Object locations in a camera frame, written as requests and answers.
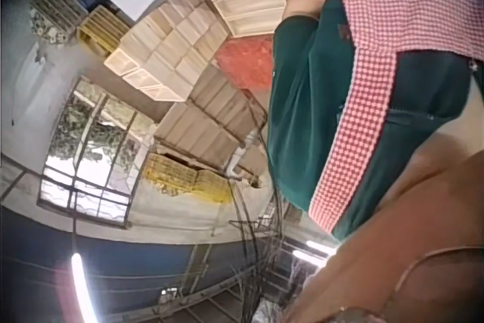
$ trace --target red gingham apron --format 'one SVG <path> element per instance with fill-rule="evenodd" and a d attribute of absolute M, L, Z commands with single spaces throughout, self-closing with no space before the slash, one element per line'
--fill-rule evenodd
<path fill-rule="evenodd" d="M 334 228 L 349 205 L 378 142 L 397 53 L 452 51 L 484 61 L 484 0 L 343 3 L 356 47 L 352 82 L 309 207 L 309 215 L 325 231 Z"/>

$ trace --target window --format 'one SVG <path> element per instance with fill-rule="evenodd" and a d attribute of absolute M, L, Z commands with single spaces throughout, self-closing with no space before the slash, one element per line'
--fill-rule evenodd
<path fill-rule="evenodd" d="M 81 78 L 52 139 L 41 203 L 125 224 L 152 121 Z"/>

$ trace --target red cloth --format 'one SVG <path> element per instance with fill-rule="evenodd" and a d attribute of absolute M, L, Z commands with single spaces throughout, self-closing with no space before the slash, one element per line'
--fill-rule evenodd
<path fill-rule="evenodd" d="M 331 231 L 350 203 L 385 121 L 399 52 L 484 61 L 484 0 L 343 0 L 356 46 L 352 83 L 309 215 Z"/>
<path fill-rule="evenodd" d="M 239 89 L 267 90 L 272 85 L 272 43 L 273 35 L 229 39 L 215 59 Z"/>

